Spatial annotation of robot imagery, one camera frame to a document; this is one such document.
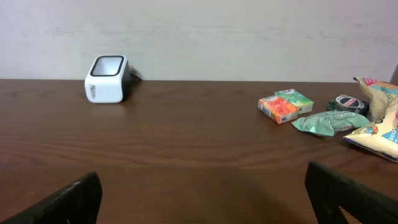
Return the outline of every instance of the white device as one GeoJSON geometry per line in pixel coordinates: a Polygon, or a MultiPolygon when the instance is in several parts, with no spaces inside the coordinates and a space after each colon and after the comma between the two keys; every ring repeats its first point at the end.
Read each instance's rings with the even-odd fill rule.
{"type": "Polygon", "coordinates": [[[123,55],[95,59],[85,80],[86,96],[92,103],[119,103],[129,92],[130,70],[123,55]]]}

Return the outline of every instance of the juice box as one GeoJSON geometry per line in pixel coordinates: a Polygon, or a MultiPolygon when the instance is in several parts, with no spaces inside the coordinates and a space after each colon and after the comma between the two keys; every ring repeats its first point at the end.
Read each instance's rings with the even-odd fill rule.
{"type": "Polygon", "coordinates": [[[278,124],[296,119],[299,114],[296,106],[275,95],[260,99],[258,107],[278,124]]]}
{"type": "Polygon", "coordinates": [[[298,107],[298,114],[312,111],[313,102],[294,89],[278,91],[275,92],[275,95],[282,97],[294,106],[298,107]]]}

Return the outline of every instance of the red and orange juice box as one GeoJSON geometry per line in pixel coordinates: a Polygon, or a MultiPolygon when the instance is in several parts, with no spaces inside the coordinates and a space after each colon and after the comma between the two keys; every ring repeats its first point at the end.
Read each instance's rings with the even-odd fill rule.
{"type": "Polygon", "coordinates": [[[298,107],[275,95],[260,99],[258,107],[278,124],[296,119],[299,114],[298,107]]]}

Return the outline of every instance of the wall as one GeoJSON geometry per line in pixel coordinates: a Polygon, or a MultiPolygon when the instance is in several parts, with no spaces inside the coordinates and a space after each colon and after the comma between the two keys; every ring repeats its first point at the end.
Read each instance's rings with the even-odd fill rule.
{"type": "Polygon", "coordinates": [[[124,54],[148,80],[388,81],[396,0],[1,0],[0,78],[84,79],[124,54]]]}

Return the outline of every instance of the snack package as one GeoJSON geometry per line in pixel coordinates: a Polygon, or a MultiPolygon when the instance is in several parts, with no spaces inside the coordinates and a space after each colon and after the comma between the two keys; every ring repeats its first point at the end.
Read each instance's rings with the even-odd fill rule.
{"type": "Polygon", "coordinates": [[[298,107],[298,114],[312,111],[313,102],[294,89],[278,91],[275,92],[275,95],[282,97],[289,103],[292,103],[294,106],[298,107]]]}
{"type": "Polygon", "coordinates": [[[398,86],[371,78],[354,78],[363,93],[370,99],[371,121],[383,118],[388,104],[398,97],[398,86]]]}
{"type": "Polygon", "coordinates": [[[334,136],[336,132],[358,128],[368,123],[368,119],[363,115],[349,111],[327,111],[292,122],[298,130],[320,136],[334,136]]]}
{"type": "Polygon", "coordinates": [[[350,111],[366,116],[366,113],[369,111],[369,103],[351,96],[340,95],[335,100],[329,100],[328,111],[334,110],[350,111]]]}
{"type": "Polygon", "coordinates": [[[259,100],[259,109],[281,124],[297,118],[299,109],[279,96],[268,96],[259,100]]]}
{"type": "Polygon", "coordinates": [[[385,117],[353,131],[344,139],[398,162],[398,98],[390,102],[385,117]]]}

